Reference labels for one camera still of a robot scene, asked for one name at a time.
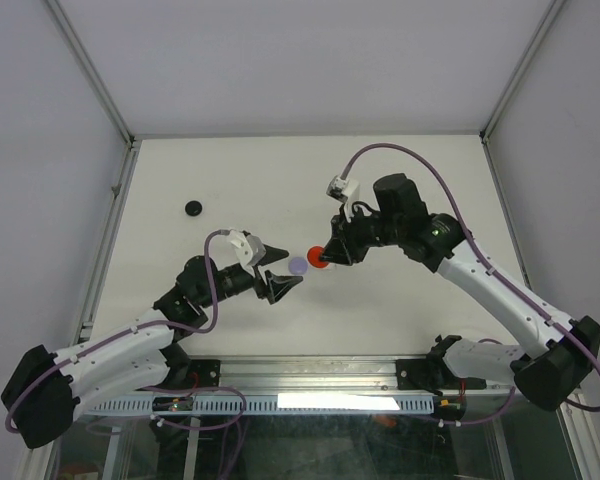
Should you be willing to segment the red earbud case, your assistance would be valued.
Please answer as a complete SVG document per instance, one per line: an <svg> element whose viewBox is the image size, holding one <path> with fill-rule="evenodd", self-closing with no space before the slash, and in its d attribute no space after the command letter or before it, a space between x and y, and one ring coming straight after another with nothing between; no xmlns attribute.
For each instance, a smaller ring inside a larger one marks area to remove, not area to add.
<svg viewBox="0 0 600 480"><path fill-rule="evenodd" d="M324 261L321 256L324 252L324 248L322 246L312 246L308 249L306 258L308 263L317 269L324 269L329 266L327 261Z"/></svg>

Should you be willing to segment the purple earbud case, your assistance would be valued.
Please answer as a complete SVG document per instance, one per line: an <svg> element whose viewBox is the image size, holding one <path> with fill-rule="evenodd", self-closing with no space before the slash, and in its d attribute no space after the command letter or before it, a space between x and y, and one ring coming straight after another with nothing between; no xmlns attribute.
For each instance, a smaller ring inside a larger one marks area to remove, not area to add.
<svg viewBox="0 0 600 480"><path fill-rule="evenodd" d="M293 257L288 262L288 270L292 275L303 276L307 273L309 264L303 257Z"/></svg>

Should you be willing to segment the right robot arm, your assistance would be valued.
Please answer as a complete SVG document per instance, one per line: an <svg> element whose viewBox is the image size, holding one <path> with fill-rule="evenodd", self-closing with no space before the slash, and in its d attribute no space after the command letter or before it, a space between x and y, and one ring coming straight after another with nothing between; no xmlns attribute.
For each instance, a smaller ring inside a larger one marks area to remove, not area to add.
<svg viewBox="0 0 600 480"><path fill-rule="evenodd" d="M335 177L327 188L340 202L322 261L352 266L372 247L396 246L411 260L463 290L492 315L515 344L471 341L459 335L436 339L427 353L430 389L460 378L515 386L537 407L553 411L566 402L594 368L600 325L579 320L544 302L501 272L448 214L431 214L415 183L404 174L377 180L376 209L359 201L359 184Z"/></svg>

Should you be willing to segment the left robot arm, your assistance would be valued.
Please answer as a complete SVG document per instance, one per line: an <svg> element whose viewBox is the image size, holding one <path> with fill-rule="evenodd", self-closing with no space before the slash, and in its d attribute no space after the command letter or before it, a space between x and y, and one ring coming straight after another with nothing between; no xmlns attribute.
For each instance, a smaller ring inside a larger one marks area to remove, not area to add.
<svg viewBox="0 0 600 480"><path fill-rule="evenodd" d="M276 275L268 265L288 258L241 230L216 230L234 249L236 263L218 268L208 250L186 261L173 287L144 314L99 338L57 351L38 345L19 361L1 394L5 428L30 449L62 436L83 413L135 390L184 391L199 387L181 341L208 334L219 304L245 292L278 303L303 278Z"/></svg>

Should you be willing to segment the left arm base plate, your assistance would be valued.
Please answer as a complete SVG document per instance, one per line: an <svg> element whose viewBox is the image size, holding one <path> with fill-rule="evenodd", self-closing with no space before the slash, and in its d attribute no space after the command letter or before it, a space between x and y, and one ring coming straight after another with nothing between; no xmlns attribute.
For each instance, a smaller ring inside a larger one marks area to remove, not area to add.
<svg viewBox="0 0 600 480"><path fill-rule="evenodd" d="M221 377L219 359L187 358L169 366L167 376L153 388L184 391L201 387L216 387Z"/></svg>

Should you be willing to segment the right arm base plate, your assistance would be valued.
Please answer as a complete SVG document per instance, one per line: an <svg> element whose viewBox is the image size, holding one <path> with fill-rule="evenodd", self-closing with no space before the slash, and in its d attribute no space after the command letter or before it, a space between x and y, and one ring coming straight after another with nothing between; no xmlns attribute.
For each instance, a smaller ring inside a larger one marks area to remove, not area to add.
<svg viewBox="0 0 600 480"><path fill-rule="evenodd" d="M439 366L425 358L398 359L395 361L397 388L399 390L425 390L436 393L444 386Z"/></svg>

